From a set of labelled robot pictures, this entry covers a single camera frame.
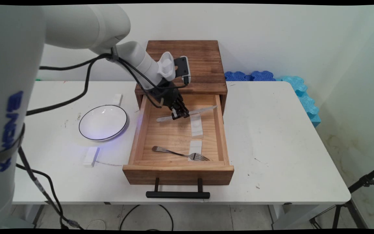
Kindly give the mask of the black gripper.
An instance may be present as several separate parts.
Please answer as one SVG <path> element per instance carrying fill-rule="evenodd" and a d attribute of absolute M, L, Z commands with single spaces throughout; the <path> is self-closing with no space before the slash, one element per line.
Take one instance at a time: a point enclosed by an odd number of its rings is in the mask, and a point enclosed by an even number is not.
<path fill-rule="evenodd" d="M 172 110 L 172 119 L 176 120 L 183 116 L 190 116 L 189 110 L 182 101 L 179 90 L 172 81 L 160 81 L 157 87 L 149 89 L 147 93 L 157 102 L 160 107 L 168 107 Z"/>

